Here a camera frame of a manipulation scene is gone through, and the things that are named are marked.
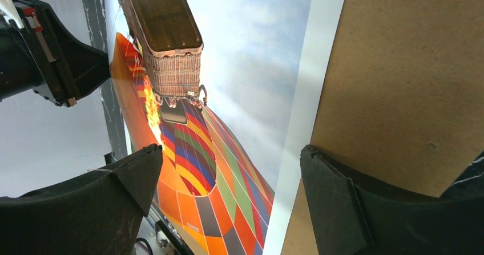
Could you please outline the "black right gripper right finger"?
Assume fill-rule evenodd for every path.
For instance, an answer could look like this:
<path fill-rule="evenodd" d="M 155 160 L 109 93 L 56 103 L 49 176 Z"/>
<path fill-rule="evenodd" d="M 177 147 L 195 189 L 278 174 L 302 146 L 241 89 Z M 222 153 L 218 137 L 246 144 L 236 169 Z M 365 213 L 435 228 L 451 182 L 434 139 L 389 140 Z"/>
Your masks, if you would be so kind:
<path fill-rule="evenodd" d="M 482 254 L 483 196 L 437 198 L 390 185 L 312 145 L 300 156 L 319 254 Z"/>

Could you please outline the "hot air balloon photo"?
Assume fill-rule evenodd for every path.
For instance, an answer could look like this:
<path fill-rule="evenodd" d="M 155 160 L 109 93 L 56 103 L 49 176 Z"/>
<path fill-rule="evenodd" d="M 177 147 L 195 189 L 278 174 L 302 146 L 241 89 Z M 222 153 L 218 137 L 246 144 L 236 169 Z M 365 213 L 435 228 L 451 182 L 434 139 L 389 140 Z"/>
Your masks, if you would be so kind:
<path fill-rule="evenodd" d="M 275 190 L 264 254 L 283 254 L 344 0 L 188 0 L 209 106 Z"/>

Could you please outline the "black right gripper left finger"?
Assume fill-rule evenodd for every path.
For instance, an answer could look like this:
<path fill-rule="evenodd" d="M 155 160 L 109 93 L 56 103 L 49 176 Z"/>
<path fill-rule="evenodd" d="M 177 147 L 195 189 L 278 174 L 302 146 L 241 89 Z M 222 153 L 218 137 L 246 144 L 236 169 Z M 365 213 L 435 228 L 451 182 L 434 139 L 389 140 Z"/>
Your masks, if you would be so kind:
<path fill-rule="evenodd" d="M 151 144 L 104 167 L 1 198 L 2 254 L 130 254 L 163 163 Z"/>

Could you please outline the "brown cardboard backing board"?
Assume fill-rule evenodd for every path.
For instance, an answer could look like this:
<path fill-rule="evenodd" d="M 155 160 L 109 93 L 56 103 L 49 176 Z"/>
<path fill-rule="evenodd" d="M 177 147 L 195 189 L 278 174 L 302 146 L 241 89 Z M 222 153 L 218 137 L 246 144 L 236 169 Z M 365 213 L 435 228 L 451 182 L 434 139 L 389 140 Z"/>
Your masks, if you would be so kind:
<path fill-rule="evenodd" d="M 483 0 L 344 0 L 307 145 L 407 191 L 483 196 Z M 319 254 L 302 179 L 287 235 L 283 254 Z"/>

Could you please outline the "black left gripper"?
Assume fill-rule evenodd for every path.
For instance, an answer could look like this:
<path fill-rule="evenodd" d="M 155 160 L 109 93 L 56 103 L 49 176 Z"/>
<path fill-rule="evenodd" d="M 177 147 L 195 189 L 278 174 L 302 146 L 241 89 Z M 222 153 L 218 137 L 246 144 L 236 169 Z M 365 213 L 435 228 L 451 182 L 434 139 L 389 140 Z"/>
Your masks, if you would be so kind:
<path fill-rule="evenodd" d="M 1 99 L 27 90 L 70 107 L 110 78 L 108 55 L 77 39 L 40 0 L 1 0 Z"/>

